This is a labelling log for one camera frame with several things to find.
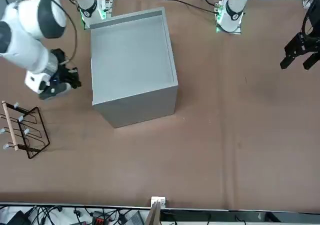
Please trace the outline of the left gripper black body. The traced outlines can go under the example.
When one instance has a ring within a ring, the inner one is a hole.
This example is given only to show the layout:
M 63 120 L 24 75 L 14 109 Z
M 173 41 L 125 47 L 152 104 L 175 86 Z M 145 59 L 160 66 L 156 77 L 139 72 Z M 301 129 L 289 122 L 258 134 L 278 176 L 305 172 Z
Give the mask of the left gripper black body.
M 306 34 L 306 44 L 308 47 L 315 46 L 320 42 L 320 3 L 312 2 L 306 17 L 310 22 L 312 31 Z

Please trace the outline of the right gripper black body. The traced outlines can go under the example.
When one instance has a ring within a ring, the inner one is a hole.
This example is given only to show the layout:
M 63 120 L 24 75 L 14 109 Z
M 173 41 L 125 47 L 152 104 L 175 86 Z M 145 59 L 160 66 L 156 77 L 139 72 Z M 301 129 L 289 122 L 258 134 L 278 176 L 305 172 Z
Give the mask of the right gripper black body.
M 65 64 L 62 64 L 66 61 L 65 53 L 60 48 L 52 49 L 51 53 L 57 58 L 57 71 L 52 79 L 60 83 L 72 83 L 74 80 L 73 74 Z

